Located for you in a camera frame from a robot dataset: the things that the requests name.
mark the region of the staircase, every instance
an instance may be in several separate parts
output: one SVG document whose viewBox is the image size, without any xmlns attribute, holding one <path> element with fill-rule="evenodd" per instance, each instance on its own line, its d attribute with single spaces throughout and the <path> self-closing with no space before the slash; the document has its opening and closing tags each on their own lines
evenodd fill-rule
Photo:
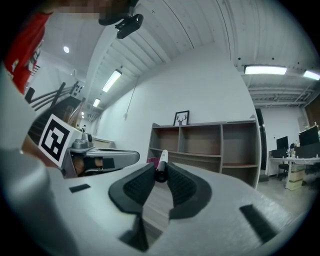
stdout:
<svg viewBox="0 0 320 256">
<path fill-rule="evenodd" d="M 39 144 L 41 135 L 45 129 L 45 126 L 52 114 L 54 114 L 59 119 L 63 120 L 65 113 L 67 112 L 67 108 L 70 106 L 74 110 L 81 104 L 82 101 L 79 99 L 76 99 L 72 96 L 69 96 L 68 98 L 60 101 L 53 107 L 47 109 L 42 113 L 32 124 L 28 134 L 31 137 L 31 139 L 36 143 Z"/>
</svg>

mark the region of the railing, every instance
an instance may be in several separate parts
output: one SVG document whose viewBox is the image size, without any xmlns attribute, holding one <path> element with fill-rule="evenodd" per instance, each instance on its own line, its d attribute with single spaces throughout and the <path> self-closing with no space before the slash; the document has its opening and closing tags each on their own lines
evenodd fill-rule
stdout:
<svg viewBox="0 0 320 256">
<path fill-rule="evenodd" d="M 76 127 L 78 117 L 85 105 L 86 98 L 83 98 L 81 103 L 74 109 L 72 106 L 66 108 L 64 113 L 63 121 L 72 127 Z"/>
<path fill-rule="evenodd" d="M 67 94 L 72 94 L 74 89 L 76 88 L 76 86 L 78 85 L 78 81 L 73 85 L 73 86 L 69 86 L 66 87 L 66 83 L 63 82 L 60 86 L 60 88 L 58 90 L 46 93 L 42 96 L 36 97 L 36 98 L 32 98 L 35 90 L 33 88 L 29 88 L 29 90 L 27 91 L 24 99 L 31 105 L 32 103 L 34 103 L 31 107 L 34 109 L 34 111 L 38 111 L 39 109 L 43 108 L 44 106 L 48 105 L 49 103 L 51 103 L 50 107 L 53 107 L 59 98 L 67 95 Z"/>
</svg>

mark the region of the white wall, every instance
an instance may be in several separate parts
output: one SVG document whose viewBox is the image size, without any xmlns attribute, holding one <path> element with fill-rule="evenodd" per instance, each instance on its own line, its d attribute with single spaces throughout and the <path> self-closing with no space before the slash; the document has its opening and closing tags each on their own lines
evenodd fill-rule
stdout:
<svg viewBox="0 0 320 256">
<path fill-rule="evenodd" d="M 97 135 L 115 141 L 117 149 L 138 151 L 140 163 L 147 160 L 152 124 L 173 125 L 176 112 L 190 110 L 191 124 L 245 120 L 255 114 L 244 81 L 214 44 L 185 52 L 143 75 L 125 120 L 131 95 L 102 114 Z"/>
<path fill-rule="evenodd" d="M 305 118 L 304 110 L 300 107 L 261 108 L 265 126 L 267 157 L 269 151 L 277 149 L 277 139 L 288 136 L 289 146 L 299 141 L 299 118 Z M 278 172 L 279 163 L 272 164 L 268 175 Z"/>
</svg>

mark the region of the person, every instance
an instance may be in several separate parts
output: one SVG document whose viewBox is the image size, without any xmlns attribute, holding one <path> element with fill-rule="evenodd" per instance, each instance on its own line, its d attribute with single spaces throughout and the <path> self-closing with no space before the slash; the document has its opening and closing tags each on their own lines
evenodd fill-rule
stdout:
<svg viewBox="0 0 320 256">
<path fill-rule="evenodd" d="M 83 0 L 46 0 L 22 25 L 3 60 L 8 75 L 20 93 L 24 93 L 36 66 L 45 35 L 45 24 L 55 9 L 62 8 L 63 12 L 74 13 L 104 13 L 106 19 L 111 19 L 115 14 L 128 13 L 130 6 L 130 0 L 88 0 L 86 3 Z M 22 144 L 22 151 L 39 158 L 47 167 L 57 167 L 29 135 Z"/>
</svg>

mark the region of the bookshelf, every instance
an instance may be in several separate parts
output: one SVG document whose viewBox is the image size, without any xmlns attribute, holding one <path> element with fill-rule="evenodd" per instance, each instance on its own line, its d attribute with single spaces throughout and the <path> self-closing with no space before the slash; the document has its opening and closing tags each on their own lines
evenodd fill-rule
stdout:
<svg viewBox="0 0 320 256">
<path fill-rule="evenodd" d="M 148 158 L 168 150 L 169 162 L 235 177 L 256 187 L 261 149 L 255 118 L 184 126 L 152 125 Z"/>
</svg>

